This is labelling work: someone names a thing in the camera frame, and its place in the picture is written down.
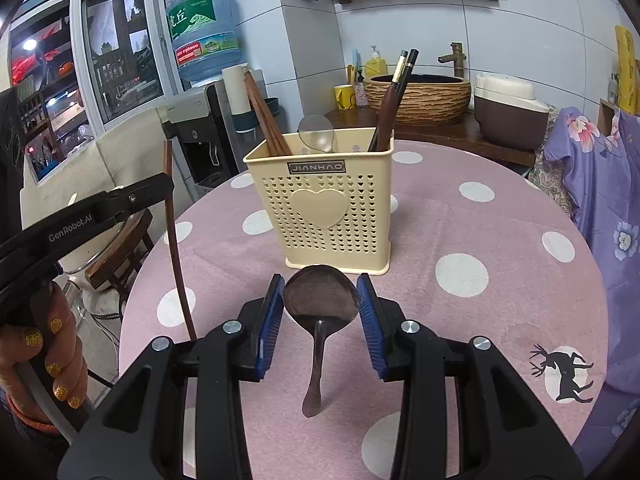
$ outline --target utensil basket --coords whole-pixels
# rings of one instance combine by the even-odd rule
[[[394,141],[386,152],[366,152],[373,132],[336,130],[335,153],[313,154],[297,133],[285,134],[291,152],[299,155],[270,157],[263,141],[243,159],[289,267],[326,264],[342,272],[387,272]]]

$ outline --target fingernail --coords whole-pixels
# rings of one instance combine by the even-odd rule
[[[56,396],[57,400],[66,400],[66,396],[68,396],[69,392],[64,386],[56,386],[56,389],[53,390],[53,394]]]
[[[62,328],[62,320],[58,317],[53,318],[51,321],[49,321],[49,328],[53,332],[53,335],[56,335]]]
[[[32,348],[42,345],[42,334],[40,333],[40,330],[37,328],[28,328],[25,330],[24,342],[27,343],[27,346],[31,346]]]
[[[60,375],[60,372],[62,371],[62,368],[60,368],[60,366],[58,366],[55,363],[51,363],[50,365],[46,365],[45,368],[47,369],[47,372],[49,372],[49,375],[51,377],[53,377],[54,379],[56,377],[58,377]]]
[[[69,397],[69,400],[67,402],[74,410],[77,410],[81,404],[80,399],[76,396]]]

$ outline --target blue water jug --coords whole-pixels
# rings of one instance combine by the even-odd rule
[[[171,0],[166,16],[181,78],[201,81],[240,63],[231,0]]]

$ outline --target yellow mug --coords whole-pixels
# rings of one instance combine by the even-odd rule
[[[356,107],[356,93],[353,85],[334,86],[334,95],[338,110],[351,110]]]

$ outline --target hand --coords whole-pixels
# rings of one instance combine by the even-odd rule
[[[76,335],[76,318],[56,283],[52,283],[47,321],[49,330],[55,335],[45,357],[47,372],[55,378],[53,393],[58,400],[68,402],[77,409],[86,397],[87,367],[82,357],[82,341]],[[42,334],[37,328],[7,324],[0,326],[0,388],[11,397],[15,407],[24,416],[50,424],[14,368],[16,363],[35,357],[41,349]]]

